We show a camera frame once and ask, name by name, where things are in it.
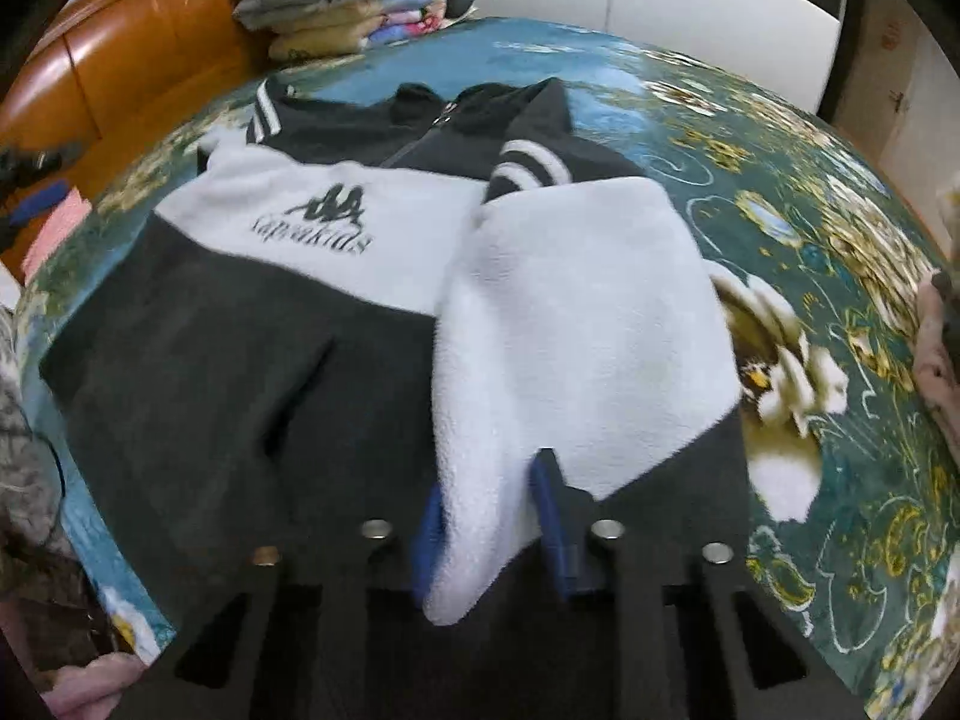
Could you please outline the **black and white fleece jacket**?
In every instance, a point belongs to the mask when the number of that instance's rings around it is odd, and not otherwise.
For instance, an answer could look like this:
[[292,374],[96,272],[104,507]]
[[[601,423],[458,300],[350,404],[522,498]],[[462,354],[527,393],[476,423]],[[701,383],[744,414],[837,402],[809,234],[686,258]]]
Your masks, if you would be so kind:
[[[263,83],[39,366],[119,550],[182,622],[277,548],[335,661],[651,642],[747,518],[740,382],[665,190],[579,138],[558,80],[368,107]],[[540,449],[596,499],[563,600]],[[433,486],[427,600],[410,541]]]

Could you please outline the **teal floral bedspread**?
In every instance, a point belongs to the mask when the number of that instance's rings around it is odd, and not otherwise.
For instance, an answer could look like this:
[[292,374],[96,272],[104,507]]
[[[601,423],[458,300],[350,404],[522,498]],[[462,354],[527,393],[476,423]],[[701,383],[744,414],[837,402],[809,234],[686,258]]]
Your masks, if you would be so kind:
[[[747,518],[703,546],[643,642],[470,660],[335,661],[272,546],[182,622],[128,564],[39,366],[149,212],[240,142],[263,83],[368,107],[558,80],[579,138],[667,193],[697,244],[740,382]],[[916,291],[939,265],[843,138],[688,55],[534,21],[473,21],[283,70],[179,127],[121,177],[26,291],[26,411],[67,475],[64,519],[153,665],[124,718],[931,718],[958,712],[958,470],[911,377]]]

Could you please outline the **pink striped cloth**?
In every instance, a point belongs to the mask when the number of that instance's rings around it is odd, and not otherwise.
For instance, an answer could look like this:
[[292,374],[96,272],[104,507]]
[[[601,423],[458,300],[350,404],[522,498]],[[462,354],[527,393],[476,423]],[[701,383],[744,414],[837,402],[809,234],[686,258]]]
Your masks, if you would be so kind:
[[73,187],[67,193],[64,201],[50,213],[26,252],[21,265],[26,283],[36,277],[39,268],[70,238],[70,234],[80,226],[91,210],[93,205],[83,197],[78,188]]

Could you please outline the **tan folded blanket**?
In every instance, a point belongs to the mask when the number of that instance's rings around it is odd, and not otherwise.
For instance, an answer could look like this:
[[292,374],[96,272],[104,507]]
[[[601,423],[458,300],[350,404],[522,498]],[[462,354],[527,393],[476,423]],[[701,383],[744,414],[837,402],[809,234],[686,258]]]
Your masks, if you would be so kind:
[[353,2],[272,26],[268,57],[280,64],[359,54],[368,37],[384,25],[384,13],[373,4]]

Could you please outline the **colourful patterned folded blanket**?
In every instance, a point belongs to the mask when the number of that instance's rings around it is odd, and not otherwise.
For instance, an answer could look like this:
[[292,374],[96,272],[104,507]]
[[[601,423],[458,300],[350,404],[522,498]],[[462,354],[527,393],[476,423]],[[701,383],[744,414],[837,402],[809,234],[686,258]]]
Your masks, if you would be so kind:
[[402,43],[451,26],[470,15],[475,0],[377,0],[379,25],[364,37],[366,47]]

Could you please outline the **orange wooden headboard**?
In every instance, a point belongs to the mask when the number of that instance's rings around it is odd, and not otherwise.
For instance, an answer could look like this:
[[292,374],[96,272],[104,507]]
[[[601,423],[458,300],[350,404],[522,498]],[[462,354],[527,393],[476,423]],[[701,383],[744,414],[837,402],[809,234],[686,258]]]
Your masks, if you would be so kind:
[[78,143],[70,166],[3,190],[10,213],[55,181],[93,200],[213,99],[263,75],[265,41],[233,20],[235,0],[73,0],[2,101],[2,142]]

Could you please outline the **wooden door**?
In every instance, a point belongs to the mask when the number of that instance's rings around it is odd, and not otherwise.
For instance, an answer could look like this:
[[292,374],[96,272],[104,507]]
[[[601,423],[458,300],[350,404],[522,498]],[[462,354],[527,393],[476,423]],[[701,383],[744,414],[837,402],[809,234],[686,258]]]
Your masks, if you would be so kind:
[[913,203],[958,171],[958,75],[907,0],[864,0],[836,121]]

